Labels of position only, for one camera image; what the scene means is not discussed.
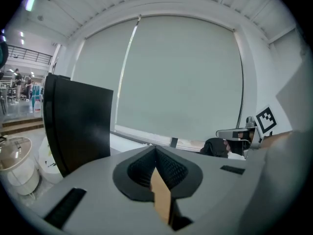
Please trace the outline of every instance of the black mesh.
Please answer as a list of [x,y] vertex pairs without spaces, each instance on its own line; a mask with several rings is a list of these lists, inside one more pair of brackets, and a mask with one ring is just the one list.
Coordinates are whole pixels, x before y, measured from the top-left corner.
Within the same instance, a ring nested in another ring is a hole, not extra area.
[[150,187],[152,173],[156,167],[155,152],[150,151],[129,165],[128,176],[143,187]]
[[183,181],[188,174],[187,167],[158,150],[156,151],[156,167],[169,190]]

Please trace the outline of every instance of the black strip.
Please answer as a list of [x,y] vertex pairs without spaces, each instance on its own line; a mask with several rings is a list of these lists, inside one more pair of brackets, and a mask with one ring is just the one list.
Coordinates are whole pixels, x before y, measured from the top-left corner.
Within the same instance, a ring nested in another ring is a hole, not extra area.
[[239,174],[239,175],[243,175],[243,173],[245,172],[245,169],[232,167],[232,166],[229,166],[229,165],[223,165],[221,167],[221,169],[225,170],[225,171],[232,172],[232,173],[236,173],[236,174]]
[[86,191],[83,189],[73,188],[70,190],[47,217],[45,217],[45,221],[61,229],[85,194]]
[[239,116],[238,116],[238,120],[237,120],[237,124],[236,124],[236,128],[239,128],[240,125],[240,120],[241,120],[241,116],[242,116],[242,112],[243,112],[243,106],[244,106],[244,91],[245,91],[245,83],[244,83],[244,68],[243,68],[243,61],[241,59],[241,54],[240,54],[240,49],[237,43],[237,47],[238,47],[238,52],[239,52],[239,56],[240,56],[240,63],[241,63],[241,73],[242,73],[242,91],[241,91],[241,104],[240,104],[240,109],[239,109]]
[[176,199],[171,198],[170,215],[168,219],[168,225],[172,227],[174,231],[178,231],[187,225],[192,224],[193,221],[188,217],[181,215]]
[[237,131],[233,131],[233,139],[237,139],[238,138],[238,132]]
[[177,138],[171,138],[170,147],[176,148],[177,142],[178,142],[178,139],[177,139]]

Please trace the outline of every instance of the white wall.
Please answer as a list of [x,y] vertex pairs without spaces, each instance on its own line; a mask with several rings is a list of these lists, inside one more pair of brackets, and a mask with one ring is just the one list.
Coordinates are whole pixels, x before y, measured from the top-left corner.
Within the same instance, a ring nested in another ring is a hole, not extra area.
[[276,74],[279,77],[276,81],[278,90],[281,90],[299,69],[302,63],[301,45],[301,39],[295,29],[270,44]]
[[276,98],[293,130],[313,127],[313,57],[296,30],[271,44],[276,64]]
[[279,77],[277,76],[277,67],[275,66],[269,46],[258,36],[251,34],[251,32],[245,29],[243,31],[247,37],[247,43],[251,50],[256,72],[256,111],[270,105],[278,123],[273,130],[273,134],[289,131],[292,129],[290,122],[276,98],[279,91],[277,84]]

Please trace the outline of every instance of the white container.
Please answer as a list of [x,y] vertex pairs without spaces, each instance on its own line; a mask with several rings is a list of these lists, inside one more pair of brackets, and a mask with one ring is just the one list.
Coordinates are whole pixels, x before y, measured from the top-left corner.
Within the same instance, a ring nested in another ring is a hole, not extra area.
[[38,185],[39,173],[34,162],[28,158],[19,167],[7,174],[8,181],[20,195],[32,193]]
[[34,117],[35,118],[42,117],[40,97],[39,99],[36,99],[35,104],[34,104]]
[[40,174],[50,183],[57,184],[63,179],[50,151],[47,137],[39,148],[38,165]]

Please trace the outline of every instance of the black object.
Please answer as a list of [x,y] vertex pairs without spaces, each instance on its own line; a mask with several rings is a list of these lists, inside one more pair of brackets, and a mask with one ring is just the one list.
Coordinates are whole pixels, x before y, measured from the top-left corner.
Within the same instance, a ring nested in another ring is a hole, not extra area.
[[178,142],[177,138],[171,138],[170,147],[176,148],[177,142]]
[[112,96],[108,89],[47,76],[45,129],[63,177],[90,161],[110,156]]
[[265,108],[262,112],[256,115],[256,120],[260,124],[262,134],[265,134],[277,125],[274,115],[269,107]]
[[224,140],[219,138],[208,139],[205,142],[204,147],[200,150],[200,154],[220,158],[228,157]]
[[86,191],[83,189],[73,188],[70,190],[60,203],[45,217],[45,221],[61,229],[85,194]]
[[173,200],[192,196],[203,179],[202,170],[193,162],[164,147],[150,146],[115,167],[114,184],[132,200],[153,202],[154,194],[149,188],[155,168],[170,190]]
[[1,61],[0,69],[1,69],[5,65],[6,60],[8,59],[9,56],[9,49],[6,42],[0,43],[0,51],[2,51],[2,60],[0,60]]
[[245,141],[231,141],[227,140],[227,143],[230,147],[232,153],[236,153],[240,156],[244,155],[244,142]]
[[221,167],[221,170],[226,170],[226,171],[236,173],[239,175],[243,175],[243,173],[245,172],[245,169],[237,168],[237,167],[233,167],[233,166],[229,166],[229,165],[223,165]]

